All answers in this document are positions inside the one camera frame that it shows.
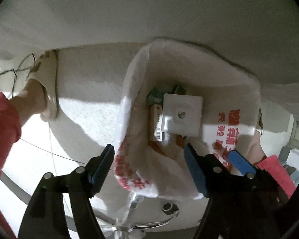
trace label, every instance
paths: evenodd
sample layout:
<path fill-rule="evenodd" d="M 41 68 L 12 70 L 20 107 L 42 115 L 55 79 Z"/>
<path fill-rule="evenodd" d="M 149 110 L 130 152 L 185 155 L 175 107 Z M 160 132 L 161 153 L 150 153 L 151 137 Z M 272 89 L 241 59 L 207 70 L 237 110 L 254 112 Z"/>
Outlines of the label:
<path fill-rule="evenodd" d="M 150 120 L 152 122 L 152 137 L 151 137 L 151 141 L 158 141 L 158 142 L 162 142 L 162 131 L 161 131 L 161 126 L 162 126 L 162 121 L 163 121 L 163 107 L 161 105 L 158 104 L 154 104 L 151 107 L 151 111 L 152 111 L 152 119 Z"/>

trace person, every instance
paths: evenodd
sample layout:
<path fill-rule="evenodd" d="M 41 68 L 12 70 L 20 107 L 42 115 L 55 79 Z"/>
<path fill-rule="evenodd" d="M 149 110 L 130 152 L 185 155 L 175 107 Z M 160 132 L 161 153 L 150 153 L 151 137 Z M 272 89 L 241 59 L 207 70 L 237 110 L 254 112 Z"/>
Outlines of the person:
<path fill-rule="evenodd" d="M 0 92 L 0 176 L 13 143 L 21 137 L 21 127 L 34 114 L 44 121 L 57 115 L 55 92 L 57 55 L 46 51 L 30 69 L 25 88 L 8 100 Z M 0 211 L 0 226 L 12 239 L 16 238 Z"/>

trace screw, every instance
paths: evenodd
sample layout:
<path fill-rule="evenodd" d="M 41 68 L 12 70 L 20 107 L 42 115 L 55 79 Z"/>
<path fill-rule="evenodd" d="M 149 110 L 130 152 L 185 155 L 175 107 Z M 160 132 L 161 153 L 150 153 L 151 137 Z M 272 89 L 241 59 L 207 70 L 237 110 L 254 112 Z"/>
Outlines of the screw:
<path fill-rule="evenodd" d="M 51 172 L 47 172 L 43 175 L 43 178 L 45 178 L 46 180 L 50 179 L 52 177 L 52 173 Z"/>
<path fill-rule="evenodd" d="M 77 173 L 82 173 L 85 171 L 85 168 L 83 166 L 80 166 L 78 167 L 76 170 L 75 170 Z"/>
<path fill-rule="evenodd" d="M 253 178 L 255 178 L 255 175 L 253 173 L 251 173 L 251 172 L 247 172 L 246 176 L 247 176 L 248 179 L 251 179 L 251 180 Z"/>
<path fill-rule="evenodd" d="M 222 172 L 222 169 L 221 169 L 220 167 L 216 166 L 216 167 L 213 168 L 213 171 L 214 171 L 215 173 L 221 173 L 221 172 Z"/>

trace blue gripper pad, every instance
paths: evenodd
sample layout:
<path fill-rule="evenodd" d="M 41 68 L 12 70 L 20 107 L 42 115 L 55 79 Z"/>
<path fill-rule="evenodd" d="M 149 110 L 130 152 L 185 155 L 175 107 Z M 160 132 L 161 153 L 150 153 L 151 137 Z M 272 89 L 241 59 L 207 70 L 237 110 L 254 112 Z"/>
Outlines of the blue gripper pad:
<path fill-rule="evenodd" d="M 237 150 L 230 151 L 227 158 L 242 175 L 245 176 L 247 172 L 251 172 L 256 175 L 256 169 Z"/>
<path fill-rule="evenodd" d="M 208 197 L 206 177 L 199 165 L 203 157 L 196 153 L 191 144 L 187 144 L 184 147 L 184 158 L 198 192 Z"/>

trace metal rod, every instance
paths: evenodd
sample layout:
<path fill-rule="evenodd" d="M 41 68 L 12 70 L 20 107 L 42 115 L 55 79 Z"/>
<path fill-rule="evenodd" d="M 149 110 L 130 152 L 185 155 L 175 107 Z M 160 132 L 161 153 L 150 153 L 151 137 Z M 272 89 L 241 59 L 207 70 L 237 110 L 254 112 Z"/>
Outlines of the metal rod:
<path fill-rule="evenodd" d="M 129 194 L 129 201 L 126 206 L 126 210 L 124 213 L 123 218 L 120 221 L 120 226 L 122 227 L 130 227 L 132 222 L 132 217 L 134 215 L 134 212 L 138 206 L 139 203 L 141 203 L 144 199 L 144 196 L 138 195 L 136 193 Z"/>
<path fill-rule="evenodd" d="M 110 217 L 108 217 L 107 215 L 103 214 L 102 212 L 96 210 L 93 208 L 93 213 L 96 216 L 96 218 L 102 220 L 103 222 L 109 224 L 110 226 L 115 226 L 116 221 Z"/>
<path fill-rule="evenodd" d="M 114 239 L 128 239 L 128 232 L 127 231 L 116 230 L 114 232 Z"/>
<path fill-rule="evenodd" d="M 142 224 L 142 223 L 134 223 L 132 225 L 132 229 L 150 229 L 150 228 L 156 228 L 156 227 L 161 227 L 164 225 L 167 225 L 168 223 L 172 222 L 177 216 L 179 215 L 179 210 L 175 211 L 174 214 L 169 217 L 166 220 L 159 221 L 159 222 L 152 222 L 152 223 L 147 223 L 147 224 Z"/>

